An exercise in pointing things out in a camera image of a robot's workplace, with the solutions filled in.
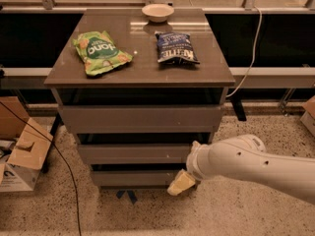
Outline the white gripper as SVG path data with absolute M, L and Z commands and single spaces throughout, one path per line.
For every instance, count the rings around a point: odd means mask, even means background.
M 170 195 L 177 196 L 194 186 L 196 180 L 202 181 L 210 178 L 206 174 L 206 170 L 210 168 L 208 153 L 208 145 L 199 144 L 197 141 L 193 142 L 186 161 L 187 171 L 191 175 L 185 170 L 180 170 L 167 188 Z

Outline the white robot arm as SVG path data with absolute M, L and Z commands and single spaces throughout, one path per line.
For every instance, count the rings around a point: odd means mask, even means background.
M 254 135 L 242 135 L 210 145 L 194 142 L 186 167 L 167 191 L 172 196 L 215 176 L 265 185 L 315 204 L 315 159 L 270 154 Z

